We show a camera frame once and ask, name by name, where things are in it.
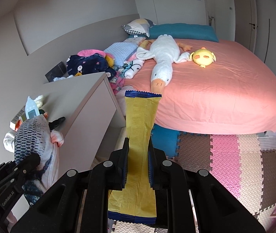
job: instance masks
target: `white goose plush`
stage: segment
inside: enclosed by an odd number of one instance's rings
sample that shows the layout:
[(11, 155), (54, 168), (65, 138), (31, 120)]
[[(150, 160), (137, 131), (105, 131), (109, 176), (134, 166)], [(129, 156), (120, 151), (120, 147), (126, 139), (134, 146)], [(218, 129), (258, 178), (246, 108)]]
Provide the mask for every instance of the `white goose plush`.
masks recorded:
[(141, 47), (137, 49), (136, 57), (140, 60), (154, 59), (156, 65), (151, 75), (151, 90), (153, 93), (162, 94), (164, 87), (172, 79), (172, 63), (190, 61), (190, 54), (184, 52), (180, 55), (179, 46), (170, 35), (160, 35), (147, 51)]

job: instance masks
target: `pillow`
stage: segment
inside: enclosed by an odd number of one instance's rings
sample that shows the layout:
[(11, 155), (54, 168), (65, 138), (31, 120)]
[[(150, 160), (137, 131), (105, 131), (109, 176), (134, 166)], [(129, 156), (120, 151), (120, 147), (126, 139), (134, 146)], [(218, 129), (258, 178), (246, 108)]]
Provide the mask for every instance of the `pillow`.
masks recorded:
[(136, 52), (137, 48), (137, 44), (118, 42), (106, 48), (104, 52), (114, 55), (114, 65), (121, 67), (124, 65), (124, 61)]
[(173, 38), (219, 42), (214, 29), (211, 26), (186, 23), (166, 23), (155, 25), (150, 29), (150, 37), (148, 37), (148, 39), (157, 39), (160, 35), (164, 34), (171, 35)]
[(140, 45), (143, 40), (145, 40), (145, 37), (133, 37), (133, 38), (125, 39), (123, 42)]
[(151, 20), (141, 18), (136, 19), (127, 25), (123, 25), (122, 27), (129, 35), (146, 35), (149, 37), (149, 28), (153, 25), (154, 24)]

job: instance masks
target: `pile of clothes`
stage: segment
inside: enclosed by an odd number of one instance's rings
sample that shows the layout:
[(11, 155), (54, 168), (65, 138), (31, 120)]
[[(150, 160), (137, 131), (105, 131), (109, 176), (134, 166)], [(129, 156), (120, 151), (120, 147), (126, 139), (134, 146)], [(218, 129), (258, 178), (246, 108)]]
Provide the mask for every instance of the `pile of clothes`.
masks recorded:
[(123, 87), (125, 78), (132, 79), (142, 68), (144, 61), (136, 58), (137, 43), (117, 42), (104, 51), (82, 50), (67, 59), (69, 77), (105, 72), (113, 93), (116, 95)]

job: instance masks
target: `yellow snack package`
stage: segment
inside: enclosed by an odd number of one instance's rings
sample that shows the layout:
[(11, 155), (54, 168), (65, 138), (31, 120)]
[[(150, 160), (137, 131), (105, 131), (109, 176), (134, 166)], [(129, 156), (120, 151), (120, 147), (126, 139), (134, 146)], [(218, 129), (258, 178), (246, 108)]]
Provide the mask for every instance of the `yellow snack package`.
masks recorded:
[(124, 222), (155, 223), (155, 192), (148, 178), (148, 143), (161, 95), (126, 91), (126, 129), (129, 137), (125, 188), (112, 191), (109, 218)]

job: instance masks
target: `yellow round plush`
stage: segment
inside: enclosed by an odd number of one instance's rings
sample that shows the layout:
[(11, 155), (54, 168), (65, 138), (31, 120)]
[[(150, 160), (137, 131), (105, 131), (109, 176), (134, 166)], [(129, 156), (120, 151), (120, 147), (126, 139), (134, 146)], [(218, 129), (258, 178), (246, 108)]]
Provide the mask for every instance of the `yellow round plush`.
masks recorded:
[(108, 62), (109, 67), (114, 66), (114, 59), (112, 59), (110, 56), (106, 56), (106, 61)]
[(193, 60), (196, 64), (200, 65), (200, 67), (206, 67), (216, 61), (216, 57), (211, 51), (202, 47), (191, 53), (190, 60)]

